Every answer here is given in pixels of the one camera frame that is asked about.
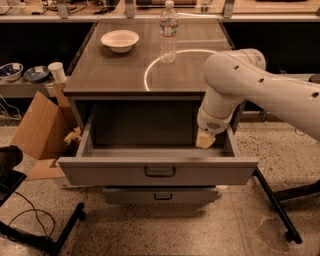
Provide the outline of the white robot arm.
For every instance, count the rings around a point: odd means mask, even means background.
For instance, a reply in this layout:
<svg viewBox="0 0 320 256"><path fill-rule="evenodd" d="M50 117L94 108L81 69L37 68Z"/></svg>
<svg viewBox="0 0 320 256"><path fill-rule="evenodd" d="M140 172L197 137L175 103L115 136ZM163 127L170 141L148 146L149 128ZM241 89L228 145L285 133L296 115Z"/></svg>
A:
<svg viewBox="0 0 320 256"><path fill-rule="evenodd" d="M207 58L203 66L207 90L197 115L198 147L209 148L244 101L320 140L320 86L265 68L265 58L256 49L221 51Z"/></svg>

